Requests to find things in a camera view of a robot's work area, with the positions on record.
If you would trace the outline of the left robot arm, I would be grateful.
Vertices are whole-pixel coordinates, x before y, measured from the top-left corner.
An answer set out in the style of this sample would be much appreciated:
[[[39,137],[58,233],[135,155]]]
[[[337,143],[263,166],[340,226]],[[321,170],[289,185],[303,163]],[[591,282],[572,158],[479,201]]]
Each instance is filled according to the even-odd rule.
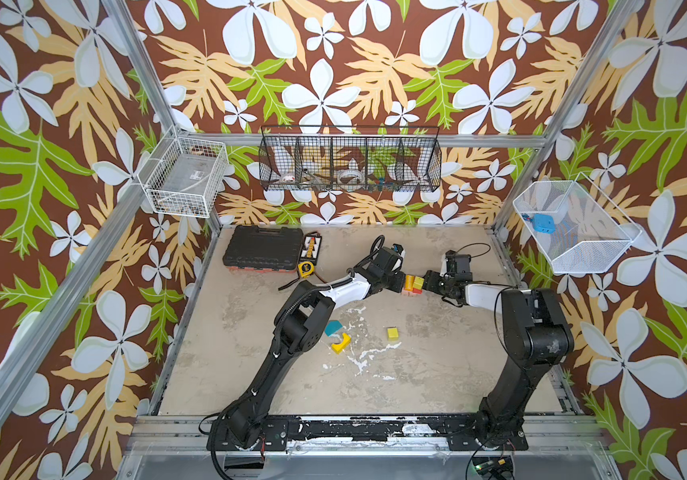
[[[371,252],[347,275],[328,283],[299,283],[274,321],[268,354],[247,390],[213,417],[208,449],[227,446],[247,449],[262,435],[262,424],[269,416],[274,398],[294,363],[323,338],[334,311],[347,304],[365,300],[383,290],[401,292],[405,284],[401,244],[383,245],[379,236]]]

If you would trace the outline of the yellow-green cube block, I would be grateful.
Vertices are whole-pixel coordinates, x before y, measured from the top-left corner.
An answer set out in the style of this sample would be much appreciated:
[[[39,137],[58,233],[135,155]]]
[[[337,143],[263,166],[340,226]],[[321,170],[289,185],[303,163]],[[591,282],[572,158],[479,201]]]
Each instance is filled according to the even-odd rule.
[[[423,279],[423,277],[413,278],[413,290],[415,290],[415,291],[423,290],[423,284],[424,283],[425,283],[425,279]]]

